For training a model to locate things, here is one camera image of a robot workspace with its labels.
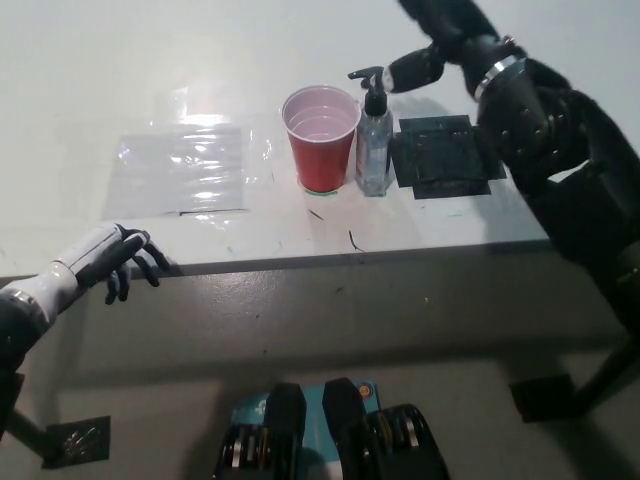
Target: concrete floor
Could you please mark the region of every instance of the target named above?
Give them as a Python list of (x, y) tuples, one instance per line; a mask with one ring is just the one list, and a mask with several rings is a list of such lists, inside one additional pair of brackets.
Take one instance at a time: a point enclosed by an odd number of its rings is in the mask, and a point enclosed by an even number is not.
[(509, 382), (583, 382), (623, 332), (582, 273), (545, 252), (136, 282), (94, 291), (23, 366), (40, 424), (111, 415), (111, 459), (45, 472), (13, 439), (3, 479), (207, 479), (231, 406), (278, 380), (377, 381), (411, 402), (458, 479), (640, 478), (640, 383), (581, 421), (525, 425)]

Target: red solo cup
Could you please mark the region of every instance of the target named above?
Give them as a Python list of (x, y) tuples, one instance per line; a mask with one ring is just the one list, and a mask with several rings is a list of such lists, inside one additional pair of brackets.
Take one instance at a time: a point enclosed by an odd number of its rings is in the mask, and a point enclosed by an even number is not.
[(338, 88), (307, 87), (284, 102), (282, 120), (302, 186), (317, 193), (337, 190), (344, 183), (360, 121), (357, 102)]

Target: hand sanitizer bottle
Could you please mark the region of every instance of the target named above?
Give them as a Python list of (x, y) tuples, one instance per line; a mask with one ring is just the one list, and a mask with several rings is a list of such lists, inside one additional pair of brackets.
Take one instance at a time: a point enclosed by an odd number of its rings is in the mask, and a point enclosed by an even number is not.
[(349, 74), (350, 79), (362, 78), (362, 87), (368, 90), (356, 143), (356, 182), (366, 197), (384, 197), (387, 193), (393, 116), (382, 85), (383, 72), (382, 67), (371, 67)]

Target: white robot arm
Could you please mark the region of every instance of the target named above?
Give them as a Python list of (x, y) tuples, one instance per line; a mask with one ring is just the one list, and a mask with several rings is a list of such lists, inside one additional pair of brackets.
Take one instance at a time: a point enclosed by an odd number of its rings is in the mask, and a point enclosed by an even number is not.
[(149, 234), (118, 224), (90, 232), (52, 261), (43, 273), (9, 283), (0, 290), (0, 370), (17, 369), (24, 355), (55, 323), (58, 314), (96, 283), (107, 280), (107, 304), (127, 299), (133, 260), (147, 281), (157, 287), (158, 277), (139, 255), (146, 251), (158, 268), (169, 262), (151, 242)]

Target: clear plastic bag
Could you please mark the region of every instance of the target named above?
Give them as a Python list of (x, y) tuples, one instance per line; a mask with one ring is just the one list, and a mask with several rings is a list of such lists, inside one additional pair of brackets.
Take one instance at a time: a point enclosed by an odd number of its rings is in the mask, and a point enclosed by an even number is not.
[(200, 113), (193, 96), (160, 95), (145, 130), (120, 138), (105, 219), (243, 211), (249, 190), (272, 181), (279, 123)]
[(122, 137), (105, 217), (241, 210), (243, 150), (242, 130), (227, 124)]

